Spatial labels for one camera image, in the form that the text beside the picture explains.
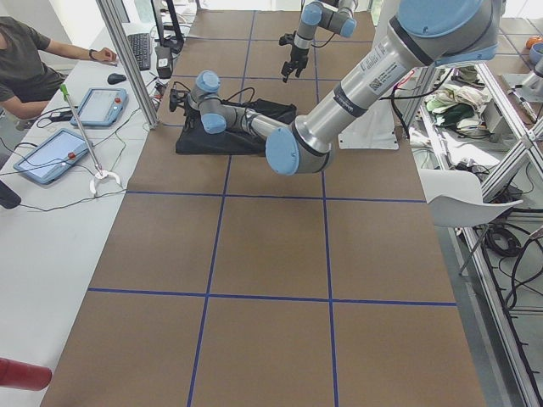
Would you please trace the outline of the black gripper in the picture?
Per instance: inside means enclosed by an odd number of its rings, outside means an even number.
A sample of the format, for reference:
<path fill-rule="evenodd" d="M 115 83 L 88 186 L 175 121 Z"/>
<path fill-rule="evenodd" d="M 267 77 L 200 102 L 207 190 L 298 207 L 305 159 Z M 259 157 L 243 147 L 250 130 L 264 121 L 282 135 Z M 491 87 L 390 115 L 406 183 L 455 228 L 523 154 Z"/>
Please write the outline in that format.
<path fill-rule="evenodd" d="M 287 83 L 292 74 L 294 74 L 296 78 L 300 77 L 301 72 L 307 66 L 310 48 L 311 44 L 306 45 L 305 47 L 298 47 L 294 44 L 291 46 L 290 60 L 285 63 L 281 69 L 283 83 Z"/>

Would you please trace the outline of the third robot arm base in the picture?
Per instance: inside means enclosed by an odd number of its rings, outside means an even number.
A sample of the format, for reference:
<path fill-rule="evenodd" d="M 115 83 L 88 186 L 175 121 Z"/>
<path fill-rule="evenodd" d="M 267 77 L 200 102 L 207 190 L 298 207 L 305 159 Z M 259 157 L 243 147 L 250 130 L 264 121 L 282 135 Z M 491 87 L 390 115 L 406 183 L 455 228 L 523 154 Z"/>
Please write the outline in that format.
<path fill-rule="evenodd" d="M 533 68 L 528 74 L 503 74 L 501 77 L 508 91 L 520 102 L 542 104 L 542 42 L 530 47 L 529 59 Z"/>

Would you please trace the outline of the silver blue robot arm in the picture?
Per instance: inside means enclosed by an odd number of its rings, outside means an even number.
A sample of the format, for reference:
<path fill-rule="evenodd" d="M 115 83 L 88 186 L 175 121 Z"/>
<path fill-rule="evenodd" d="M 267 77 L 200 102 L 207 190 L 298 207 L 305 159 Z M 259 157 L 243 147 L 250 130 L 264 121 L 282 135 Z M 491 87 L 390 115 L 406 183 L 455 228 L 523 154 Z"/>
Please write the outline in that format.
<path fill-rule="evenodd" d="M 186 97 L 209 134 L 240 130 L 266 142 L 266 160 L 278 174 L 316 173 L 333 156 L 333 140 L 363 116 L 410 70 L 479 64 L 495 56 L 499 1 L 402 1 L 381 42 L 307 115 L 285 125 L 252 109 L 225 105 L 221 81 L 202 71 Z"/>
<path fill-rule="evenodd" d="M 291 47 L 289 61 L 281 69 L 283 82 L 287 82 L 292 73 L 299 78 L 306 68 L 317 28 L 331 32 L 332 36 L 349 38 L 353 35 L 357 25 L 354 14 L 358 4 L 355 0 L 310 1 L 301 7 L 298 29 L 293 33 L 285 33 L 278 41 L 280 46 Z"/>

